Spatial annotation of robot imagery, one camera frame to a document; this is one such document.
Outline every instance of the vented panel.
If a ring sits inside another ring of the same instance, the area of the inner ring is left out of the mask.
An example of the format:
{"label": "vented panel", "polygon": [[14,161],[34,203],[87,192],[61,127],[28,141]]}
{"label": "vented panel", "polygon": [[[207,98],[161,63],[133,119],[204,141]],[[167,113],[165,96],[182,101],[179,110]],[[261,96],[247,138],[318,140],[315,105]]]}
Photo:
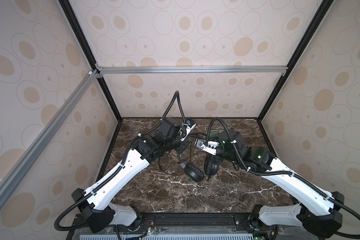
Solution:
{"label": "vented panel", "polygon": [[[139,235],[123,235],[122,240]],[[117,235],[81,235],[80,240],[118,240]],[[147,236],[144,240],[253,240],[249,233],[232,234],[164,234]]]}

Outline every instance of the cable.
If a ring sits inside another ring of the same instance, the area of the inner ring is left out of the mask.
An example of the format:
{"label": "cable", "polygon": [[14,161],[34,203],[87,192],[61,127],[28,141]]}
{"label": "cable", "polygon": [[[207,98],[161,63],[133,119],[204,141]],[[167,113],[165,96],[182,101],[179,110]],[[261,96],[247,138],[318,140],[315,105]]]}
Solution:
{"label": "cable", "polygon": [[193,156],[195,156],[196,154],[199,154],[199,153],[201,153],[201,152],[202,152],[202,150],[197,151],[197,152],[195,152],[194,154],[192,154],[191,156],[186,157],[186,158],[184,158],[184,159],[181,159],[181,158],[180,158],[180,155],[179,155],[179,154],[177,154],[177,158],[179,159],[178,164],[180,164],[180,163],[182,163],[182,162],[184,162],[184,161],[186,161],[186,160],[190,159],[191,157],[193,157]]}
{"label": "cable", "polygon": [[[221,125],[224,128],[224,131],[227,133],[228,139],[230,142],[234,142],[234,139],[231,136],[231,133],[228,131],[228,128],[224,122],[223,119],[219,118],[219,117],[215,117],[211,120],[211,122],[209,123],[208,126],[208,130],[206,133],[206,137],[205,137],[205,142],[208,142],[209,139],[209,135],[211,133],[211,129],[212,129],[212,125],[215,121],[219,121],[221,123]],[[245,165],[243,157],[241,156],[237,144],[234,142],[233,143],[233,149],[235,151],[235,155],[236,158],[238,159],[238,161],[243,165],[244,169],[254,175],[258,175],[258,176],[273,176],[273,175],[280,175],[280,174],[285,174],[285,175],[290,175],[290,176],[294,176],[295,178],[297,178],[298,180],[302,181],[303,183],[305,183],[307,186],[309,186],[310,188],[312,188],[314,191],[316,191],[319,195],[321,195],[323,198],[328,198],[328,201],[330,201],[331,203],[333,203],[334,205],[346,210],[347,212],[349,212],[350,214],[354,215],[358,220],[360,220],[360,215],[358,213],[356,213],[354,210],[350,209],[349,207],[345,206],[344,204],[342,204],[341,202],[337,201],[336,199],[330,198],[327,194],[325,194],[323,191],[321,191],[320,189],[318,189],[315,185],[313,185],[311,182],[309,182],[308,180],[306,180],[305,178],[303,178],[302,176],[298,175],[298,174],[293,174],[290,171],[273,171],[273,172],[255,172],[252,170],[248,170],[248,167]],[[339,235],[341,237],[346,237],[346,238],[353,238],[353,239],[360,239],[360,234],[355,235],[355,234],[347,234],[347,233],[342,233],[342,232],[336,232],[336,235]]]}
{"label": "cable", "polygon": [[141,225],[151,225],[151,226],[155,226],[157,228],[157,226],[155,224],[150,224],[150,223],[143,223]]}
{"label": "cable", "polygon": [[[117,235],[117,239],[118,239],[118,240],[121,240],[120,233],[119,233],[119,229],[118,229],[117,226],[116,226],[116,235]],[[144,234],[141,235],[141,236],[126,238],[125,240],[140,240],[141,238],[146,237],[146,236],[147,236],[147,233],[144,233]]]}
{"label": "cable", "polygon": [[[175,102],[175,99],[178,99],[178,103],[179,103],[179,109],[180,109],[180,113],[182,115],[183,118],[183,122],[185,123],[185,117],[184,117],[184,112],[183,109],[180,105],[180,97],[179,97],[179,91],[176,91],[175,94],[172,97],[171,102],[169,103],[167,109],[165,110],[162,119],[164,119],[169,110],[172,108],[173,103]],[[155,129],[157,129],[161,124],[161,121],[156,124],[153,128],[149,129],[147,132],[144,132],[141,136],[149,134],[151,132],[153,132]],[[125,149],[123,158],[121,160],[121,165],[125,164],[125,161],[127,159],[129,150],[132,147],[132,144],[139,138],[140,136],[136,136],[132,139],[132,141],[129,142],[127,148]],[[102,183],[100,183],[95,189],[92,190],[92,192],[88,193],[87,195],[83,196],[82,198],[80,198],[79,200],[77,200],[74,204],[72,204],[70,207],[68,207],[65,211],[63,211],[55,220],[53,226],[56,230],[58,231],[71,231],[71,230],[75,230],[78,228],[82,228],[87,226],[87,223],[80,223],[74,226],[70,226],[70,227],[63,227],[60,225],[60,221],[69,213],[71,212],[73,209],[75,209],[77,206],[81,205],[83,202],[85,202],[88,198],[90,198],[92,196],[93,193],[96,193],[98,190],[100,190],[104,185],[106,185],[110,180],[112,180],[120,171],[121,171],[122,167],[119,166],[106,180],[104,180]]]}
{"label": "cable", "polygon": [[204,132],[192,132],[192,133],[188,134],[188,137],[192,137],[192,135],[202,135],[202,136],[206,137],[206,134]]}
{"label": "cable", "polygon": [[193,139],[192,141],[191,141],[191,143],[189,144],[189,161],[191,162],[192,161],[192,142],[194,142],[194,141],[196,141],[196,139]]}
{"label": "cable", "polygon": [[273,227],[274,227],[273,235],[272,235],[272,238],[270,238],[269,240],[275,240],[277,237],[277,234],[279,232],[279,225],[275,224],[275,225],[273,225]]}
{"label": "cable", "polygon": [[237,166],[234,162],[232,162],[232,165],[233,165],[233,168],[234,168],[236,171],[239,171],[239,170],[240,170],[239,166]]}
{"label": "cable", "polygon": [[152,224],[155,224],[155,221],[154,221],[154,220],[147,220],[147,221],[145,221],[145,222],[143,222],[143,223],[147,223],[147,222],[149,222],[149,221],[151,221]]}
{"label": "cable", "polygon": [[169,173],[169,172],[166,172],[163,170],[163,166],[161,165],[161,161],[160,161],[160,158],[158,158],[158,168],[165,174],[168,174],[168,175],[171,175],[171,176],[181,176],[184,174],[184,172],[182,174],[173,174],[173,173]]}

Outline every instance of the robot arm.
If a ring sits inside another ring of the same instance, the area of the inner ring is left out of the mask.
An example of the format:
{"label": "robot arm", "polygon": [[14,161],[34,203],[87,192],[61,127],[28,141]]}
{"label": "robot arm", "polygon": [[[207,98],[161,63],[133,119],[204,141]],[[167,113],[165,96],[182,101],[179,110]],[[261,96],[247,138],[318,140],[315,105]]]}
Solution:
{"label": "robot arm", "polygon": [[[329,198],[344,202],[344,196],[338,192],[330,193],[324,189],[317,189],[324,192],[328,197],[324,198],[307,183],[295,177],[298,176],[292,169],[286,166],[272,152],[263,147],[247,147],[241,134],[229,129],[232,142],[228,139],[226,132],[218,135],[222,147],[216,148],[216,143],[208,142],[206,146],[203,139],[198,139],[196,147],[206,151],[206,161],[227,160],[238,164],[248,172],[255,173],[273,182],[287,193],[296,198],[299,203],[293,206],[269,207],[256,205],[250,217],[254,228],[265,225],[292,225],[304,227],[310,233],[328,238],[331,237],[342,225],[342,215],[338,212],[339,207],[335,206]],[[233,144],[237,145],[245,166],[237,160]]]}
{"label": "robot arm", "polygon": [[[118,206],[110,201],[137,173],[155,159],[163,156],[165,152],[174,149],[181,154],[188,146],[187,136],[194,127],[195,123],[190,118],[187,119],[186,124],[181,124],[172,118],[164,118],[154,136],[140,136],[132,144],[124,165],[120,161],[98,182],[85,190],[77,189],[72,193],[72,198],[76,203],[80,203],[77,207],[93,233],[99,232],[111,224],[123,224],[131,230],[139,227],[141,218],[134,209],[130,206]],[[333,202],[343,203],[343,195],[338,192],[330,193],[314,186],[297,174],[295,175],[292,169],[283,164],[271,152],[259,146],[247,147],[239,132],[231,129],[229,132],[233,141],[228,139],[225,132],[219,134],[219,142],[208,141],[208,144],[205,145],[203,139],[197,140],[196,147],[207,152],[206,161],[225,159],[251,173],[262,173],[258,175],[272,181],[300,202],[293,206],[283,207],[256,205],[246,220],[254,230],[259,230],[264,225],[281,224],[304,227],[310,233],[324,238],[329,238],[337,233],[341,227],[342,215],[338,212],[340,207]],[[239,156],[242,156],[240,162],[236,157],[237,149],[235,152],[232,147],[234,144],[240,150]],[[109,182],[94,191],[120,167],[121,170]],[[322,197],[317,191],[324,192],[327,198]]]}

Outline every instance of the headphones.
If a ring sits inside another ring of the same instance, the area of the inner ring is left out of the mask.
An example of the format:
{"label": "headphones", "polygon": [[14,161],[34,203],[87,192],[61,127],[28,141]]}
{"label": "headphones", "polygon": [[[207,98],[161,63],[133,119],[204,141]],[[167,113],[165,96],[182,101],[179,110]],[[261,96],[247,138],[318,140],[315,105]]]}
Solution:
{"label": "headphones", "polygon": [[[221,157],[212,154],[207,154],[205,156],[204,172],[205,175],[208,177],[208,180],[218,172],[220,162],[222,160],[223,159]],[[187,164],[185,164],[184,162],[182,162],[180,163],[180,166],[182,166],[182,168],[184,169],[184,173],[193,181],[200,182],[204,179],[203,171],[201,171],[193,163],[188,162]]]}

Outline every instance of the patterned wallpaper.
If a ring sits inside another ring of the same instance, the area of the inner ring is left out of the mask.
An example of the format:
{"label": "patterned wallpaper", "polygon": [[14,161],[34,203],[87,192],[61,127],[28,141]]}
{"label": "patterned wallpaper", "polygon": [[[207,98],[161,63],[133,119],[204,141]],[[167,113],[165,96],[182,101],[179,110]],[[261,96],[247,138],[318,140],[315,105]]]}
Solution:
{"label": "patterned wallpaper", "polygon": [[71,0],[101,66],[286,65],[321,0]]}
{"label": "patterned wallpaper", "polygon": [[360,0],[332,7],[263,124],[282,161],[360,214]]}
{"label": "patterned wallpaper", "polygon": [[[54,0],[0,1],[0,181],[88,70]],[[66,238],[53,221],[73,203],[71,192],[96,178],[115,124],[91,84],[1,210],[0,240]]]}
{"label": "patterned wallpaper", "polygon": [[[161,117],[176,90],[191,117],[257,117],[281,73],[106,74],[123,117]],[[180,117],[177,103],[168,116]]]}
{"label": "patterned wallpaper", "polygon": [[54,0],[0,1],[0,181],[87,75]]}
{"label": "patterned wallpaper", "polygon": [[[74,203],[78,187],[94,183],[116,127],[98,83],[93,83],[0,211],[0,240],[63,240],[55,219]],[[62,219],[70,226],[78,209]]]}

